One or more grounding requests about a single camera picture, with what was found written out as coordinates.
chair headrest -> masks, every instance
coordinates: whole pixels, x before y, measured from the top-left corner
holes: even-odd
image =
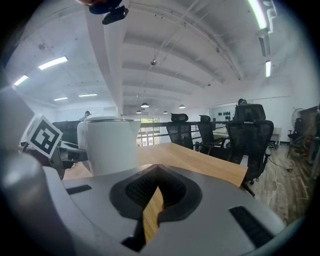
[[[200,122],[209,123],[211,121],[211,118],[208,115],[200,114],[199,116],[200,116]]]
[[[235,107],[235,120],[266,120],[264,107],[261,104],[245,104]]]
[[[188,121],[189,117],[186,114],[172,114],[171,113],[171,121],[175,123],[183,123]]]

desk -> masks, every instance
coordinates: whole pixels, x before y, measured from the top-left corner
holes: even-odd
[[[140,166],[147,164],[164,164],[180,167],[196,173],[226,180],[237,187],[240,187],[247,172],[247,167],[245,166],[208,156],[171,142],[138,147],[137,153]],[[78,170],[74,168],[65,172],[64,179],[79,179],[90,176],[91,173],[84,167]],[[149,204],[143,211],[143,226],[147,241],[150,240],[158,230],[157,216],[158,213],[163,210],[162,205],[162,194],[159,188],[157,188]]]
[[[213,131],[213,135],[219,135],[219,136],[223,136],[223,137],[228,137],[228,131],[226,128],[219,128],[219,129],[215,129]]]
[[[275,137],[276,138],[275,143],[278,144],[278,146],[280,146],[281,134],[282,134],[281,127],[274,127],[271,140],[273,140],[273,138]]]

white mug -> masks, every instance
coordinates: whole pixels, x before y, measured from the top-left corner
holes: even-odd
[[[99,116],[78,124],[79,149],[86,150],[94,175],[117,173],[138,167],[137,135],[140,121],[129,117]]]

wooden desk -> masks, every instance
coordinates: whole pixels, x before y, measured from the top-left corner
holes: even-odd
[[[229,136],[227,129],[224,129],[224,128],[215,129],[213,131],[213,135],[219,135],[219,136],[224,136],[224,137],[228,137]]]
[[[184,168],[196,173],[216,177],[240,187],[247,167],[227,162],[186,147],[164,143],[137,148],[139,165],[164,164]],[[64,179],[79,179],[92,176],[81,164],[65,172]],[[163,206],[162,194],[157,188],[149,204],[143,211],[143,226],[145,238],[149,241],[157,232],[157,217]]]

mesh chair back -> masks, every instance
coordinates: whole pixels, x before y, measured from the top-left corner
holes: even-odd
[[[185,122],[168,122],[166,130],[171,142],[193,150],[194,145],[191,136],[191,125]]]
[[[294,132],[296,132],[299,137],[304,133],[304,120],[302,118],[295,119]]]
[[[233,120],[266,120],[264,107],[261,104],[245,104],[236,106]]]
[[[198,122],[198,129],[201,135],[202,143],[213,143],[215,138],[213,134],[212,124],[210,122]]]
[[[264,154],[274,131],[274,123],[268,120],[233,120],[226,127],[232,150],[230,162],[240,164],[243,156],[248,156],[248,170],[244,181],[258,178],[264,171]]]

